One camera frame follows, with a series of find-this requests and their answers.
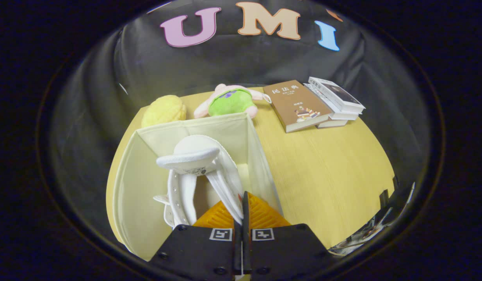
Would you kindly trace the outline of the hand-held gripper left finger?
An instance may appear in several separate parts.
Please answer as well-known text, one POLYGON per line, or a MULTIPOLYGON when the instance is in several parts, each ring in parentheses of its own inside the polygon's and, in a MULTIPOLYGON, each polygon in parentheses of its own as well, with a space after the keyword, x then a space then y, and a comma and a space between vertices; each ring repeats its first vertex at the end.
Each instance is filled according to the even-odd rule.
POLYGON ((234 281, 243 276, 242 226, 222 202, 193 225, 178 225, 151 264, 187 281, 234 281))

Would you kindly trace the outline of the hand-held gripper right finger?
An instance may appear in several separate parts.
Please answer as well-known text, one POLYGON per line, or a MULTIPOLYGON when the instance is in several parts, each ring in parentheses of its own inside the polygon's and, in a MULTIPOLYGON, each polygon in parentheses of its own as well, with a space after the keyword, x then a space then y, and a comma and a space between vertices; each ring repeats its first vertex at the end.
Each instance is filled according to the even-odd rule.
POLYGON ((243 212, 243 272, 252 281, 310 281, 335 260, 309 226, 289 224, 249 192, 243 212))

